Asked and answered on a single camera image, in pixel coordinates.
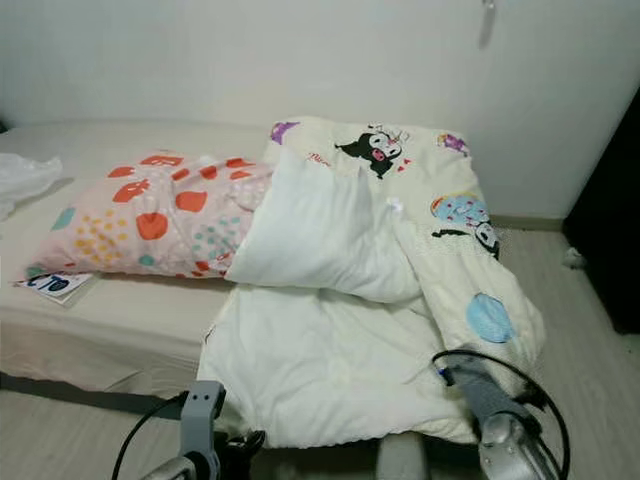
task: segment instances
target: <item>comforter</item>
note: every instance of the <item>comforter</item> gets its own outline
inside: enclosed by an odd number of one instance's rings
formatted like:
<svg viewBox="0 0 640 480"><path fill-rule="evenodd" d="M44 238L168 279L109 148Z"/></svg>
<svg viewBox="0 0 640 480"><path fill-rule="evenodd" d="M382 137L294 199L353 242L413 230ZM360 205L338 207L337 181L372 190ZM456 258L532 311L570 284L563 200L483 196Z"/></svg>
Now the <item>comforter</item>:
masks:
<svg viewBox="0 0 640 480"><path fill-rule="evenodd" d="M200 359L198 377L228 391L218 425L265 430L272 447L473 441L430 358L472 344L526 371L544 329L497 260L462 136L300 117L274 126L263 161L272 185Z"/></svg>

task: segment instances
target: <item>light gray floor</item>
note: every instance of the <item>light gray floor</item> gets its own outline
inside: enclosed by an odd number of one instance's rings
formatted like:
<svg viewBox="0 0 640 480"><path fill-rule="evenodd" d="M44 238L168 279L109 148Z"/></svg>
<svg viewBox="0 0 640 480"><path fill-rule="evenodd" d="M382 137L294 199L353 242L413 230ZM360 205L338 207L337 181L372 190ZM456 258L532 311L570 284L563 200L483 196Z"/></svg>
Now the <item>light gray floor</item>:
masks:
<svg viewBox="0 0 640 480"><path fill-rule="evenodd" d="M537 378L557 399L569 425L571 478L640 478L639 337L616 334L584 273L561 265L567 247L562 235L501 233L503 262L545 316L548 338ZM0 392L0 477L108 478L136 418ZM553 423L544 424L549 443L557 446ZM132 444L121 478L143 475L175 454L177 447L177 424L151 421ZM461 465L462 455L433 451L436 480L478 478L473 468ZM276 451L259 459L254 478L373 478L375 458L371 444L337 452Z"/></svg>

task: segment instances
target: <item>dark cabinet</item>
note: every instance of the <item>dark cabinet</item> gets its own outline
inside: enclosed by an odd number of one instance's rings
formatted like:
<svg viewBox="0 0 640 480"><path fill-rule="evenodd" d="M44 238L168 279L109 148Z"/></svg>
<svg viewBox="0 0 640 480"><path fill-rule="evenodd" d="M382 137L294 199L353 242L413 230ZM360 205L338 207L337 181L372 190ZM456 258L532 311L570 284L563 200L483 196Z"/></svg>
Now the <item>dark cabinet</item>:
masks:
<svg viewBox="0 0 640 480"><path fill-rule="evenodd" d="M616 331L640 332L640 100L629 106L563 231L585 257L586 273Z"/></svg>

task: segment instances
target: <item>white blanket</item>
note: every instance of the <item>white blanket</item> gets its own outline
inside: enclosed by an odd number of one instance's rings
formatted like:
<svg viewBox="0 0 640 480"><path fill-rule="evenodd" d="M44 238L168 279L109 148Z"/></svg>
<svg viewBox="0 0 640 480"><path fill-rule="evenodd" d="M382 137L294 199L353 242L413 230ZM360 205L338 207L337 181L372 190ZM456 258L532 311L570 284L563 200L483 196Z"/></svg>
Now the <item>white blanket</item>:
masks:
<svg viewBox="0 0 640 480"><path fill-rule="evenodd" d="M495 259L465 142L307 117L272 140L273 185L227 276L262 287L236 288L200 361L229 392L221 425L273 447L406 430L472 441L431 356L473 343L527 370L544 331Z"/></svg>

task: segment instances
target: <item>plastic bag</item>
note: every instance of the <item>plastic bag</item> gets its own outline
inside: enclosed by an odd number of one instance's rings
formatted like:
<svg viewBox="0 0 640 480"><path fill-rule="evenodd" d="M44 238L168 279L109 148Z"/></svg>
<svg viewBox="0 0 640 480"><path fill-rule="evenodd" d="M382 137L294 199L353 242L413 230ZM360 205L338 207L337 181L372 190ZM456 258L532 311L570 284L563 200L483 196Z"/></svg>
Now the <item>plastic bag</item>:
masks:
<svg viewBox="0 0 640 480"><path fill-rule="evenodd" d="M0 153L0 222L21 200L46 192L62 175L62 162L54 158L35 162L13 153Z"/></svg>

